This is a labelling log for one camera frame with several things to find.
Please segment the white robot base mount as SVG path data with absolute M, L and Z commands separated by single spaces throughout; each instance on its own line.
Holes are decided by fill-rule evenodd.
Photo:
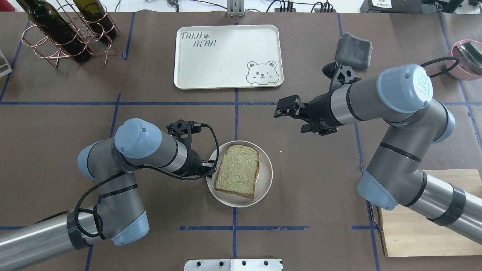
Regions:
M 281 259 L 192 259 L 184 271 L 282 271 Z

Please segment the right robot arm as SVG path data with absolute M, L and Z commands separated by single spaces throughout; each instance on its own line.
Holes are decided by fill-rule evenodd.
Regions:
M 481 243 L 481 199 L 419 168 L 429 147 L 447 139 L 456 124 L 433 98 L 426 70 L 406 64 L 362 80 L 351 67 L 332 63 L 323 72 L 331 79 L 327 93 L 304 103 L 298 95 L 282 98 L 274 117 L 303 120 L 302 133 L 321 136 L 343 125 L 384 120 L 389 128 L 363 171 L 358 194 L 385 210 L 405 206 Z

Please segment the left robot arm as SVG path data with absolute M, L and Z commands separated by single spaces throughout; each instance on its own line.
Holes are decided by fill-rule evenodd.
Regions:
M 177 180 L 211 177 L 217 160 L 202 160 L 191 147 L 192 135 L 210 125 L 178 120 L 167 132 L 133 118 L 114 137 L 85 147 L 79 171 L 95 181 L 76 206 L 1 237 L 1 270 L 17 271 L 110 239 L 131 244 L 149 232 L 135 171 L 152 169 Z

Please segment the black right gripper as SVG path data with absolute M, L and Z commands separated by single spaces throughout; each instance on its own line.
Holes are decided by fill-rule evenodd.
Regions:
M 331 109 L 332 93 L 322 94 L 308 103 L 303 103 L 298 95 L 282 98 L 278 101 L 274 118 L 288 116 L 293 119 L 303 119 L 301 133 L 318 133 L 321 136 L 336 133 L 339 121 Z

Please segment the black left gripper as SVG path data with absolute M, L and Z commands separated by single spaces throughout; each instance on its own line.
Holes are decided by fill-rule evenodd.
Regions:
M 180 176 L 190 177 L 205 174 L 205 177 L 212 178 L 212 175 L 216 172 L 216 167 L 217 161 L 205 161 L 199 157 L 195 150 L 190 149 L 185 164 L 180 168 Z

